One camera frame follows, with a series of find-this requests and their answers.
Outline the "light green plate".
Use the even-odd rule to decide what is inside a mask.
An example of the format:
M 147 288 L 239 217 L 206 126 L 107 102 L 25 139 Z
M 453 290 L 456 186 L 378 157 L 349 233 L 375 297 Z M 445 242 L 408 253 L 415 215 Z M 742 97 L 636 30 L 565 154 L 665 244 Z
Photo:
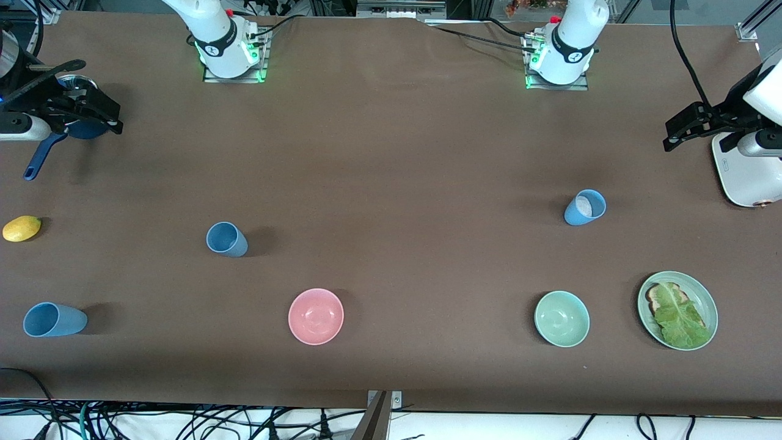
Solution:
M 657 325 L 656 321 L 654 321 L 649 302 L 646 298 L 646 293 L 648 290 L 650 290 L 651 287 L 653 287 L 657 282 L 675 282 L 676 284 L 679 284 L 679 286 L 681 286 L 681 288 L 687 293 L 690 299 L 692 299 L 693 303 L 695 303 L 696 309 L 700 313 L 703 321 L 706 323 L 707 328 L 711 332 L 711 338 L 708 343 L 696 349 L 678 349 L 663 342 L 661 329 Z M 718 329 L 718 323 L 720 322 L 714 298 L 712 297 L 711 293 L 709 293 L 707 288 L 692 276 L 674 271 L 654 273 L 648 276 L 648 278 L 642 282 L 637 295 L 637 312 L 640 323 L 642 323 L 643 327 L 646 329 L 648 334 L 651 335 L 651 337 L 656 339 L 657 342 L 660 342 L 665 347 L 679 351 L 695 351 L 706 347 L 706 345 L 712 342 L 713 338 L 715 337 L 716 331 Z

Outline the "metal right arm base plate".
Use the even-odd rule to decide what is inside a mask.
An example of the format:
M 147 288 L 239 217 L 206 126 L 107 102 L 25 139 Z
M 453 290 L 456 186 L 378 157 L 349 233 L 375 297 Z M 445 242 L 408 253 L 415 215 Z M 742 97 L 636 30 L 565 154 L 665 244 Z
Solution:
M 215 84 L 265 83 L 271 55 L 272 37 L 273 34 L 263 34 L 260 37 L 254 37 L 249 43 L 243 45 L 244 53 L 249 56 L 252 65 L 242 75 L 234 78 L 220 78 L 204 66 L 203 82 Z

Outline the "grey metal box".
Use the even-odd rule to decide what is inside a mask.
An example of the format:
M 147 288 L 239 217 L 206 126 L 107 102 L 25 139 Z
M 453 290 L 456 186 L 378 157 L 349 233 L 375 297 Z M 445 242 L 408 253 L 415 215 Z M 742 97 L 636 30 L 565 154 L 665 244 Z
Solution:
M 446 0 L 357 0 L 358 18 L 414 18 L 446 20 Z

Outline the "green lettuce leaf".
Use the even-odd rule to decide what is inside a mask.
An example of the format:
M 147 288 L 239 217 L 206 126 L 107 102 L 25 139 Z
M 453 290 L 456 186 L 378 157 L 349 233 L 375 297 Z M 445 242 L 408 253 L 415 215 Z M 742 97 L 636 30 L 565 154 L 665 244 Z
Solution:
M 695 303 L 678 284 L 654 284 L 648 290 L 647 298 L 663 342 L 678 349 L 696 349 L 709 342 L 711 332 Z

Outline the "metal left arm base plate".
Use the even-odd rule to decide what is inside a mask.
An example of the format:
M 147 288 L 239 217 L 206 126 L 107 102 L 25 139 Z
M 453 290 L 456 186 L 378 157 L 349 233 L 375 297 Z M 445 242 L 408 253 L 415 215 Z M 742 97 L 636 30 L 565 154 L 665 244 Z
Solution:
M 559 52 L 545 43 L 544 34 L 528 32 L 520 37 L 525 48 L 525 87 L 550 91 L 587 91 L 586 70 L 594 53 L 578 62 L 565 62 Z

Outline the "light green bowl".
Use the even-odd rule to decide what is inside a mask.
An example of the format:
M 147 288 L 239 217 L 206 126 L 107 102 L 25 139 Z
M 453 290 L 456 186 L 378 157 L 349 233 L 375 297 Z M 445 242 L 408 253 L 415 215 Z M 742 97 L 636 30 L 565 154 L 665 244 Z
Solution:
M 538 334 L 560 348 L 583 343 L 590 330 L 590 315 L 583 301 L 563 290 L 542 295 L 535 307 L 533 321 Z

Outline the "blue cup with white filling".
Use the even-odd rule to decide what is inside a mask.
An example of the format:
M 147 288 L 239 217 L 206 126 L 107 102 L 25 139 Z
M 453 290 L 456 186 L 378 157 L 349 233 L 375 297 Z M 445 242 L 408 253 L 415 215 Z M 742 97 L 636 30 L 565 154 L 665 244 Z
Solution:
M 586 191 L 597 191 L 597 190 L 594 190 L 594 189 L 584 189 L 584 190 L 586 190 Z M 576 197 L 577 197 L 577 195 L 578 195 L 579 193 L 580 193 L 580 192 L 578 192 L 578 193 L 575 195 L 575 198 L 573 198 L 573 199 L 571 200 L 571 202 L 569 203 L 569 206 L 567 206 L 567 208 L 565 209 L 565 212 L 564 212 L 564 214 L 563 214 L 563 217 L 564 217 L 564 220 L 565 220 L 565 222 L 566 222 L 566 223 L 568 223 L 568 224 L 569 224 L 569 225 L 571 225 L 571 226 L 581 226 L 581 225 L 586 225 L 587 223 L 589 223 L 589 222 L 593 222 L 594 220 L 596 220 L 596 219 L 597 219 L 597 218 L 585 218 L 585 217 L 583 217 L 583 215 L 581 215 L 581 214 L 578 212 L 578 209 L 576 208 Z

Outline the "dark metal pole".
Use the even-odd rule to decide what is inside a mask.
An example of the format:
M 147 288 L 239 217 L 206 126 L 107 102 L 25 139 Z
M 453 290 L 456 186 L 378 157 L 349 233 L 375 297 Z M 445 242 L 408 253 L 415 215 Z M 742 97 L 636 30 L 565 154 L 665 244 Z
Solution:
M 350 440 L 387 440 L 394 397 L 390 390 L 370 392 L 368 409 L 361 417 Z

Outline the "toasted bread slice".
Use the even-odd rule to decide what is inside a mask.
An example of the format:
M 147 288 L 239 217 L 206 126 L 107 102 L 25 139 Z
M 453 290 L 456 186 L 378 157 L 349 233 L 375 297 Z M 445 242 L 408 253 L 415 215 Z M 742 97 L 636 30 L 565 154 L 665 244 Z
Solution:
M 654 320 L 661 328 L 706 328 L 695 303 L 675 282 L 657 282 L 646 293 Z

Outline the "yellow lemon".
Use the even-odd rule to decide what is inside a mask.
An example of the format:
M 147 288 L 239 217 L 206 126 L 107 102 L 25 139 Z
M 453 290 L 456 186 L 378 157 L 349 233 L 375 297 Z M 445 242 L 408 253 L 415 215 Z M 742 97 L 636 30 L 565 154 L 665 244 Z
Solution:
M 14 218 L 14 220 L 11 220 L 3 226 L 2 237 L 8 242 L 19 243 L 35 237 L 41 228 L 41 218 L 23 215 Z

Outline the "pink bowl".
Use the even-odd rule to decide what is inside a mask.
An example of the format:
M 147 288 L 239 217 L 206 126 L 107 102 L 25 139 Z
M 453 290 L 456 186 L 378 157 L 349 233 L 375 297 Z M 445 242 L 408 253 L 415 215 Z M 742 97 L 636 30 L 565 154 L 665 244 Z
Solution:
M 330 290 L 312 288 L 299 293 L 288 310 L 291 334 L 305 345 L 333 340 L 343 327 L 345 312 L 340 298 Z

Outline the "blue plastic cup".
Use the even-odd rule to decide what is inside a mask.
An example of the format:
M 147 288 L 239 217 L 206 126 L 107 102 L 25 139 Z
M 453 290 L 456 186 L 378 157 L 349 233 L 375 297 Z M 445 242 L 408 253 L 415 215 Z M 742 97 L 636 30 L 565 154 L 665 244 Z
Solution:
M 83 331 L 89 318 L 75 307 L 42 302 L 31 307 L 23 318 L 23 331 L 30 337 L 62 337 Z
M 231 222 L 218 222 L 206 233 L 207 248 L 226 257 L 242 257 L 248 251 L 248 243 L 242 231 Z

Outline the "white toaster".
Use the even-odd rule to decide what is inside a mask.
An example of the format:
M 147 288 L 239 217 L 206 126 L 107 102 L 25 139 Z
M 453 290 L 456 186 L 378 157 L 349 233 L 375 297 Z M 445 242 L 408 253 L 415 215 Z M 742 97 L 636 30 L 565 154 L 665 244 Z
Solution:
M 749 158 L 735 148 L 724 153 L 720 133 L 711 148 L 716 173 L 727 200 L 742 208 L 762 208 L 782 201 L 782 158 Z

